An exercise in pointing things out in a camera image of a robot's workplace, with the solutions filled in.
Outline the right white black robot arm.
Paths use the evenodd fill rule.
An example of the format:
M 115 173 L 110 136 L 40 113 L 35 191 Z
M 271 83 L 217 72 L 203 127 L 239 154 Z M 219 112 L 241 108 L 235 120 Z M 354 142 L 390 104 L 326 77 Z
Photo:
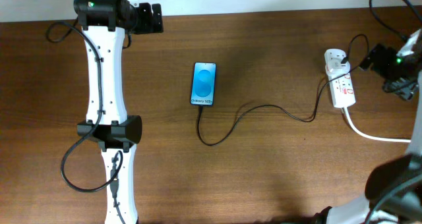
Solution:
M 339 49 L 324 54 L 334 107 L 350 120 L 347 110 L 355 103 L 350 85 L 351 67 Z M 410 35 L 398 51 L 375 45 L 360 62 L 384 79 L 383 91 L 409 101 L 421 92 L 421 31 Z M 417 109 L 413 134 L 403 156 L 376 167 L 362 196 L 336 207 L 327 207 L 311 223 L 415 223 L 421 221 L 421 109 Z

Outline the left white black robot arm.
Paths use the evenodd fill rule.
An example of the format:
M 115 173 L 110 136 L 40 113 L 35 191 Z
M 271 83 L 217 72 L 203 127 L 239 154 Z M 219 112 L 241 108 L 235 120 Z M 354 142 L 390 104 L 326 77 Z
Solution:
M 96 142 L 106 173 L 106 223 L 138 223 L 134 160 L 142 119 L 128 115 L 123 98 L 122 53 L 133 34 L 163 32 L 159 4 L 140 0 L 74 0 L 88 57 L 89 104 L 77 126 Z

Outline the white USB charger plug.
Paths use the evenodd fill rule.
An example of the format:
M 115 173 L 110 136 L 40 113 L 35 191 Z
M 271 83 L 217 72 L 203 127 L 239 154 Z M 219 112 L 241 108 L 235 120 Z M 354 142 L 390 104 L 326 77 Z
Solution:
M 327 75 L 338 75 L 349 72 L 350 64 L 348 62 L 342 64 L 340 60 L 333 59 L 326 63 Z

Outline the blue screen smartphone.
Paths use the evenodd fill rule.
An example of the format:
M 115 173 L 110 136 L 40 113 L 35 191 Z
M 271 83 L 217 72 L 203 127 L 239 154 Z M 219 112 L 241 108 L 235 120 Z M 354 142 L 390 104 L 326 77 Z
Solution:
M 193 70 L 190 103 L 199 106 L 212 106 L 216 83 L 216 64 L 196 62 Z

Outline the white power strip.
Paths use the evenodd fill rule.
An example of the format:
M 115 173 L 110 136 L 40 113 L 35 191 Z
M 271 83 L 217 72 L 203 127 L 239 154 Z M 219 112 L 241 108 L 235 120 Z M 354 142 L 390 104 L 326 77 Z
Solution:
M 340 60 L 342 63 L 342 60 L 345 56 L 346 53 L 341 49 L 327 49 L 324 53 L 325 63 L 333 59 Z M 345 74 L 338 75 L 327 75 L 326 73 L 330 81 L 330 93 L 332 96 L 333 106 L 335 108 L 341 109 L 344 107 L 349 107 L 356 102 L 350 70 Z

